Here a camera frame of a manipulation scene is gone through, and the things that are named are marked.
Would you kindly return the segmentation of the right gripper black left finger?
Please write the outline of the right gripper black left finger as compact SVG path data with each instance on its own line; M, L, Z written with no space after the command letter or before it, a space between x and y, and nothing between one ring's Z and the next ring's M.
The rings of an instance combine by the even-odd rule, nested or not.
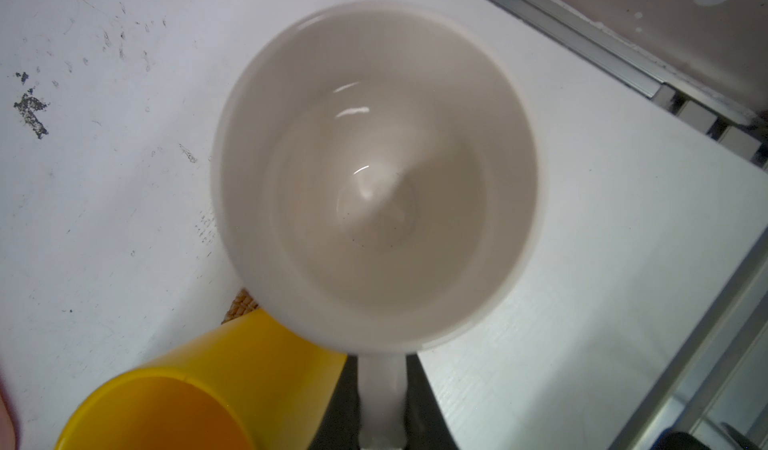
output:
M358 358L348 356L309 450L358 450Z

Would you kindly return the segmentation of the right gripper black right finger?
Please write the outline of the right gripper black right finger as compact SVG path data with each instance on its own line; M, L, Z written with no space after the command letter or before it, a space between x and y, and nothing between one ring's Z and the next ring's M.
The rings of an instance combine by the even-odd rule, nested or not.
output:
M406 370L406 448L458 450L417 354L406 356Z

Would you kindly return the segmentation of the yellow mug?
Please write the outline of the yellow mug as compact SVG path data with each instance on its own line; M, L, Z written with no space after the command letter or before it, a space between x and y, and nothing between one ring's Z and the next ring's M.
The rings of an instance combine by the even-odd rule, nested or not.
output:
M346 357L254 310L96 389L59 449L306 449Z

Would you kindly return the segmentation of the rattan round woven coaster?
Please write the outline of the rattan round woven coaster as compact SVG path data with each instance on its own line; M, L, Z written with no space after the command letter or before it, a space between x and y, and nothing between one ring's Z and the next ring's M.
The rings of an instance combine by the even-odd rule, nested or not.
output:
M232 301L222 320L222 324L237 319L258 308L258 302L251 296L247 289L243 288L237 293L236 297Z

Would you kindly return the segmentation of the cream mug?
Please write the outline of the cream mug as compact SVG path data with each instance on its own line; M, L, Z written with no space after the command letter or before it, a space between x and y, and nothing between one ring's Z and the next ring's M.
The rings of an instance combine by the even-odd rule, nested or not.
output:
M360 1L250 62L211 160L225 249L266 312L358 361L358 444L404 449L406 359L511 291L543 220L544 165L501 61L431 10Z

